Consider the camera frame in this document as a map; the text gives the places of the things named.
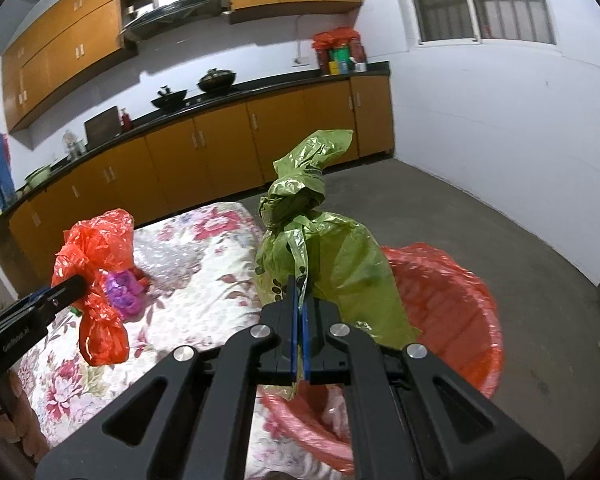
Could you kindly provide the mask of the light green plastic bag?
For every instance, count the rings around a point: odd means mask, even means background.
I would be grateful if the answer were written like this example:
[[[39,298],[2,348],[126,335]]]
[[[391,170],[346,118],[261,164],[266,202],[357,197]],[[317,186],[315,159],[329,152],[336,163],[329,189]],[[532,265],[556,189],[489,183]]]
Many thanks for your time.
[[[350,129],[316,130],[273,162],[277,179],[259,203],[265,233],[254,282],[262,304],[270,304],[283,298],[293,276],[301,300],[312,295],[336,304],[343,322],[401,349],[420,330],[407,318],[388,258],[362,223],[320,208],[323,169],[352,139]]]

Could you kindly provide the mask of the clear bubble wrap sheet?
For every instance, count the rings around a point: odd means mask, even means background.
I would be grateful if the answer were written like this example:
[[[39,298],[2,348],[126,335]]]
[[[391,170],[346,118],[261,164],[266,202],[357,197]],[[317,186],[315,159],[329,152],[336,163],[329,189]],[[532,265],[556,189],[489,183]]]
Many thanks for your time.
[[[169,297],[188,286],[201,269],[206,246],[198,244],[140,244],[133,249],[135,265],[149,280],[151,297]]]

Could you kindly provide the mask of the orange red plastic bag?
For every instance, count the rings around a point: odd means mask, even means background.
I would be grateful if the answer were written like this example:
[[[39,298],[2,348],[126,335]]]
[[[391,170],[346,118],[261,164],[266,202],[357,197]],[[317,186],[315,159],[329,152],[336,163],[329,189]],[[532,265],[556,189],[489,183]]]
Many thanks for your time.
[[[111,209],[80,220],[64,232],[55,256],[52,284],[79,276],[85,295],[74,305],[81,312],[79,349],[91,366],[114,365],[129,359],[129,337],[120,312],[106,293],[109,275],[134,268],[134,219],[124,209]]]

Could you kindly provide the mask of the magenta plastic bag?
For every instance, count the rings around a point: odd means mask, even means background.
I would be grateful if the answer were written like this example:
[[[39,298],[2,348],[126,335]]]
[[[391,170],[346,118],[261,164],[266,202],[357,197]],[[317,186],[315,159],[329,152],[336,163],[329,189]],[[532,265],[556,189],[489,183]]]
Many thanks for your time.
[[[105,282],[108,302],[123,321],[137,318],[142,313],[147,287],[147,278],[133,270],[111,272]]]

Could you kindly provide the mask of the red plastic trash basket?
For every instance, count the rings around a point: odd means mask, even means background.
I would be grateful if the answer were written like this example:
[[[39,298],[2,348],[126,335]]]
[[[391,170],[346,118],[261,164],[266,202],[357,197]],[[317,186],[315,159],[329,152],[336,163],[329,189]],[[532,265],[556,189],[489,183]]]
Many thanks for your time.
[[[424,243],[384,247],[417,341],[490,399],[500,384],[503,336],[496,301],[476,274]],[[300,385],[289,401],[262,391],[253,437],[257,464],[267,460],[297,479],[354,473],[343,394]]]

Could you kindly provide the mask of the floral tablecloth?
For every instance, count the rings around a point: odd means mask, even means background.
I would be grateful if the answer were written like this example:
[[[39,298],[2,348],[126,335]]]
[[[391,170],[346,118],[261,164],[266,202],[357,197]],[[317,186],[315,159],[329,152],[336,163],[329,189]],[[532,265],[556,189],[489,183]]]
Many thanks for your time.
[[[260,226],[236,202],[203,206],[136,230],[133,248],[206,246],[201,269],[169,297],[147,295],[142,313],[125,324],[130,355],[121,364],[88,365],[79,352],[78,315],[66,309],[56,316],[17,370],[46,442],[60,445],[181,344],[210,350],[257,322],[261,303],[253,279],[261,238]]]

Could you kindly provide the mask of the wooden lower cabinets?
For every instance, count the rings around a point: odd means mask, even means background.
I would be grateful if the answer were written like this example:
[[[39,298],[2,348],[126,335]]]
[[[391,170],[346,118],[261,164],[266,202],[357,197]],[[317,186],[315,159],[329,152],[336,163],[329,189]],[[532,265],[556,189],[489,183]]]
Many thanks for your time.
[[[234,91],[160,117],[53,174],[0,219],[0,266],[15,289],[47,284],[65,230],[123,208],[137,226],[275,180],[274,162],[318,129],[350,129],[339,166],[394,149],[385,63],[350,76]]]

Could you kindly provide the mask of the wooden cabinets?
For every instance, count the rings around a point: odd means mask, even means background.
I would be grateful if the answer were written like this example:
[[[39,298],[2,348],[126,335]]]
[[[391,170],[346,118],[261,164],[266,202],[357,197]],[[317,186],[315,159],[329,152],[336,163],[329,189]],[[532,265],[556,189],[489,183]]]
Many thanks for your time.
[[[351,11],[363,0],[58,0],[2,55],[6,127],[29,127],[84,82],[136,55],[139,42],[198,18],[233,23]]]
[[[53,174],[0,219],[0,266],[15,289],[47,284],[65,230],[123,208],[137,226],[275,180],[274,162],[318,129],[350,129],[339,166],[394,149],[385,63],[350,76],[234,91],[160,117]]]

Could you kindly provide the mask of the green basin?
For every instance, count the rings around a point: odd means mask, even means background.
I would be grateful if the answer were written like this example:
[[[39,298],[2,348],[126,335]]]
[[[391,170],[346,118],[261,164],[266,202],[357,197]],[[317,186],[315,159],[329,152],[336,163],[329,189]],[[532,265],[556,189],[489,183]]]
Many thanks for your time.
[[[52,174],[52,170],[50,169],[50,165],[45,165],[36,168],[26,177],[26,185],[29,188],[37,188],[41,184],[43,184]]]

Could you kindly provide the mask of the glass jars on counter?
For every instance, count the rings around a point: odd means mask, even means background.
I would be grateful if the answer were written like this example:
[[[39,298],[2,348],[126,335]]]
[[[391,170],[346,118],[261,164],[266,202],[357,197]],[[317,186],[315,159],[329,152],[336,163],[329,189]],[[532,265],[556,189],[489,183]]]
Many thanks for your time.
[[[84,141],[79,139],[72,131],[66,130],[62,136],[65,149],[70,162],[75,162],[86,153]]]

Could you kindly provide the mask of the black lidded wok right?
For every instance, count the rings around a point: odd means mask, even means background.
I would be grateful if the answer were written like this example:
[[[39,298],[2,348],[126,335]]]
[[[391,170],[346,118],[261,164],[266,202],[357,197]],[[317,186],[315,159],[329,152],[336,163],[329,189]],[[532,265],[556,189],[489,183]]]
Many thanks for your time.
[[[232,70],[212,68],[198,80],[197,86],[209,96],[222,96],[232,90],[235,79],[236,73]]]

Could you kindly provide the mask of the black wok left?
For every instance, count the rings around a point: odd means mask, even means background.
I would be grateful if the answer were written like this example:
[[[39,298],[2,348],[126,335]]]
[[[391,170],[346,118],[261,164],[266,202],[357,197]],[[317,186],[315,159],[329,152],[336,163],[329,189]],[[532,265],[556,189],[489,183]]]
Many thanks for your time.
[[[172,91],[169,86],[163,86],[157,94],[151,104],[163,113],[173,113],[185,105],[187,90]]]

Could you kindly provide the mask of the dark cutting board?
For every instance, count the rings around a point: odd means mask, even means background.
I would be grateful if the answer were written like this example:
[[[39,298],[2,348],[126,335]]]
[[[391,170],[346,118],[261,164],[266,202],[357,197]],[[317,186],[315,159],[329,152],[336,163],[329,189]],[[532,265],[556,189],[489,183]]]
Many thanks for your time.
[[[121,133],[120,112],[116,106],[109,107],[84,122],[86,148],[93,151]]]

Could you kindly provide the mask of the red bag covered rack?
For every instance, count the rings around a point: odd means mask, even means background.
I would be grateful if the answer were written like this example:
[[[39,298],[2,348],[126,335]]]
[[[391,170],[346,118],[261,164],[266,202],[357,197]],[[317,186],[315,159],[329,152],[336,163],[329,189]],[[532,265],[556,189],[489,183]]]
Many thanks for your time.
[[[318,69],[323,76],[364,73],[367,58],[360,33],[350,27],[319,32],[312,38]]]

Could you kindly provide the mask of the wooden upper cabinets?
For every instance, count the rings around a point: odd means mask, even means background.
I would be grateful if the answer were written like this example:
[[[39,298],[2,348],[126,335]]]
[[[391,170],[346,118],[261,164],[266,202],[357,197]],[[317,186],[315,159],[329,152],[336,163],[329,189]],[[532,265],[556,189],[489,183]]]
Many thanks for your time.
[[[6,127],[29,127],[84,82],[136,55],[139,42],[198,18],[233,23],[351,11],[363,0],[58,0],[2,55]]]

